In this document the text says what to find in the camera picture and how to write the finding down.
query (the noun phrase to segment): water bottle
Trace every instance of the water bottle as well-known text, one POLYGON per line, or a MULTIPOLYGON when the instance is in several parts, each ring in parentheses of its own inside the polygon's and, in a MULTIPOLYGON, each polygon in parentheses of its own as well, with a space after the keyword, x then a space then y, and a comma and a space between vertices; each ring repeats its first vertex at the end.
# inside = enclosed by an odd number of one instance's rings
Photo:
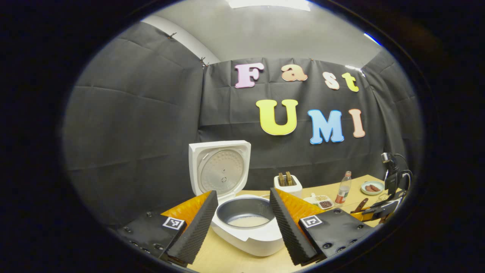
POLYGON ((343 177, 342 181, 340 182, 339 192, 337 193, 337 198, 335 199, 335 203, 338 206, 342 206, 341 204, 343 204, 345 202, 345 199, 347 198, 347 195, 349 194, 350 185, 352 184, 352 177, 350 177, 351 175, 352 175, 351 171, 346 171, 345 176, 343 177))

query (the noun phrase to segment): bottle label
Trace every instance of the bottle label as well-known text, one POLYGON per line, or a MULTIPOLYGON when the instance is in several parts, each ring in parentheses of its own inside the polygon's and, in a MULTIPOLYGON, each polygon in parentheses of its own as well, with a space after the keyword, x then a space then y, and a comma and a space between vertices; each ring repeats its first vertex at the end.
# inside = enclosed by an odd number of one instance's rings
POLYGON ((339 193, 337 194, 337 198, 335 199, 335 202, 339 204, 345 202, 345 199, 347 199, 347 195, 349 195, 349 190, 339 189, 339 193))

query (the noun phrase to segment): wooden table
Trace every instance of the wooden table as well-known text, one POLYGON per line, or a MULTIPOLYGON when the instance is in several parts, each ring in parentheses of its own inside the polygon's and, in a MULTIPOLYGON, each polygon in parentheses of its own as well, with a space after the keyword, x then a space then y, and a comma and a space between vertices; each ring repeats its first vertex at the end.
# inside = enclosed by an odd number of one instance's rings
MULTIPOLYGON (((381 194, 387 193, 387 190, 377 195, 366 195, 362 193, 360 186, 366 181, 379 181, 384 183, 382 180, 370 175, 352 179, 349 195, 341 207, 343 211, 350 213, 365 198, 368 198, 369 200, 364 207, 370 206, 377 201, 381 194)), ((315 195, 326 195, 334 201, 339 189, 339 183, 340 182, 325 186, 304 188, 302 190, 302 198, 309 197, 312 193, 315 193, 315 195)), ((242 190, 237 195, 241 194, 261 196, 269 194, 269 190, 242 190)), ((378 223, 378 219, 366 222, 367 225, 372 227, 376 226, 378 223)), ((283 247, 280 251, 271 256, 253 256, 229 244, 210 228, 194 263, 188 265, 188 268, 201 273, 289 273, 308 267, 312 264, 303 267, 300 265, 294 266, 286 247, 283 247)))

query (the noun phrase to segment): ceiling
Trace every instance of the ceiling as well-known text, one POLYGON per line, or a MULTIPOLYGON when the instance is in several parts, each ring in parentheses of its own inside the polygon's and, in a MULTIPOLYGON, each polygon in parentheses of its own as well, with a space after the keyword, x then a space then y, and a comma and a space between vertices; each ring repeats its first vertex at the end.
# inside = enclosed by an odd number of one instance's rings
POLYGON ((185 0, 154 15, 198 39, 219 60, 312 58, 361 68, 382 47, 331 12, 256 6, 232 9, 226 0, 185 0))

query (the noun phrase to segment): blue letter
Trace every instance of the blue letter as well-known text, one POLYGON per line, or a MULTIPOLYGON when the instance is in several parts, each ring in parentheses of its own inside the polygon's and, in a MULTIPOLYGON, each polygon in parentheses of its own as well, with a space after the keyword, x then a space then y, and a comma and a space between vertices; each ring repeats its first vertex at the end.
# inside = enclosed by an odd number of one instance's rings
POLYGON ((337 110, 332 110, 330 112, 330 117, 328 122, 320 112, 320 110, 310 110, 308 115, 311 117, 312 127, 313 127, 313 137, 310 139, 311 144, 320 144, 323 139, 320 137, 320 132, 325 138, 325 142, 330 139, 330 134, 332 134, 332 142, 342 142, 342 123, 340 122, 340 117, 342 113, 337 110))

